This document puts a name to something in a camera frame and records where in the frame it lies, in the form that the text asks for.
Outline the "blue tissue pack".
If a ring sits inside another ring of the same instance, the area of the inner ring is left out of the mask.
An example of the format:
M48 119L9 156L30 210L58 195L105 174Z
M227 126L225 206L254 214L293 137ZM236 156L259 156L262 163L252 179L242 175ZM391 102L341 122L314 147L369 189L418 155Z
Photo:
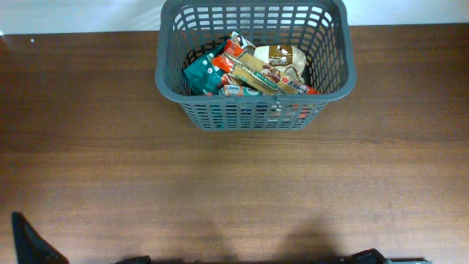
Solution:
M250 87L244 87L239 85L224 85L218 91L220 95L225 96L261 96L262 93L256 89Z

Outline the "green Nescafe coffee bag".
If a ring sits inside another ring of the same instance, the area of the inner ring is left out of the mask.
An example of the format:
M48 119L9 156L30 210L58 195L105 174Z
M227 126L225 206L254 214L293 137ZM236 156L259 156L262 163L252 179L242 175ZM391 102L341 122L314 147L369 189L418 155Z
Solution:
M217 95L223 86L225 72L213 64L213 59L224 52L226 41L192 62L182 72L186 84L195 95Z

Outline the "orange spaghetti packet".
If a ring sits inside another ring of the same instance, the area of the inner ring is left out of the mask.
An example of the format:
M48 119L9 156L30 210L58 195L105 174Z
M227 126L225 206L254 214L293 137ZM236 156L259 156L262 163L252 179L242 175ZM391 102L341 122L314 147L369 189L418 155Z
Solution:
M300 83L274 66L250 55L231 40L224 52L212 60L214 66L268 95L319 94L314 88Z

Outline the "large beige snack bag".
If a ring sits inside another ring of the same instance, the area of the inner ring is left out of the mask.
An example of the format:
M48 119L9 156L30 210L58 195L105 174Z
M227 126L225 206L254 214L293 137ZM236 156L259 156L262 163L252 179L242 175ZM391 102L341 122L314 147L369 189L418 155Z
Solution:
M288 76L305 84L303 71L306 68L306 55L292 45L265 45L254 50L254 56L274 66Z

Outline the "small beige snack pouch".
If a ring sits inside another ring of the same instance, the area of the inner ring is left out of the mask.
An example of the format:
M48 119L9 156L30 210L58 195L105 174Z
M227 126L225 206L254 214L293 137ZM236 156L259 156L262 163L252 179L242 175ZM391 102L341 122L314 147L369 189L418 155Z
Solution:
M246 39L241 33L233 31L229 35L229 39L233 43L247 51L248 54L254 55L256 46L250 40Z

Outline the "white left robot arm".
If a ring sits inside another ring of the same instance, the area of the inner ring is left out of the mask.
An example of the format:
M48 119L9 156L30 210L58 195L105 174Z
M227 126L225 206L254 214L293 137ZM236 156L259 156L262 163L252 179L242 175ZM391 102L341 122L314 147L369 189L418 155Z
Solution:
M69 260L45 241L20 212L12 213L12 231L19 264L69 264Z

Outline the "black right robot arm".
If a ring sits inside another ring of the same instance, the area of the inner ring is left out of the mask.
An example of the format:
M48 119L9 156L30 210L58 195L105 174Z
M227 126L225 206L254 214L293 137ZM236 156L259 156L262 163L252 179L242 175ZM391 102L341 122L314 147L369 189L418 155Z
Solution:
M346 264L433 264L432 261L422 259L388 259L376 249L368 249L341 260Z

